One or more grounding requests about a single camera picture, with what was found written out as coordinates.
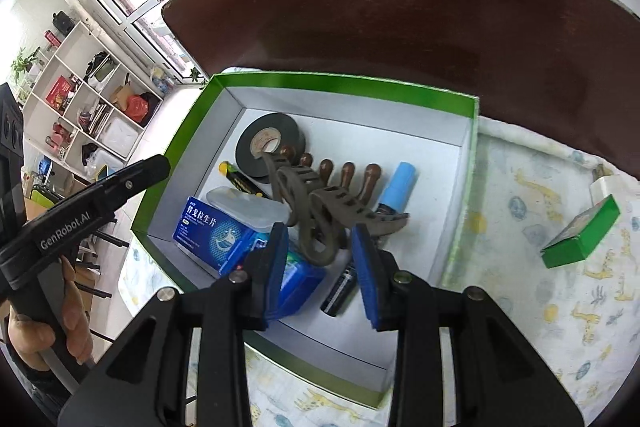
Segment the person's left hand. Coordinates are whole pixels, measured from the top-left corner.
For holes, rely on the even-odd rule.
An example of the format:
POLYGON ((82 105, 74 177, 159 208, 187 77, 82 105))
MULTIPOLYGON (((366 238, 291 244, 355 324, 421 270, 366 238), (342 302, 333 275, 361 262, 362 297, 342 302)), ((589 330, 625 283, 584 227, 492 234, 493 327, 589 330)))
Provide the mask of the person's left hand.
MULTIPOLYGON (((76 272, 70 262, 62 257, 58 265, 62 269, 65 289, 64 299, 58 306, 65 335, 65 346, 78 365, 92 359, 93 340, 88 317, 80 291, 76 287, 76 272)), ((50 349, 56 340, 56 332, 48 323, 38 322, 30 315, 15 309, 10 303, 8 334, 11 345, 22 361, 37 372, 47 372, 50 366, 43 360, 41 352, 50 349)))

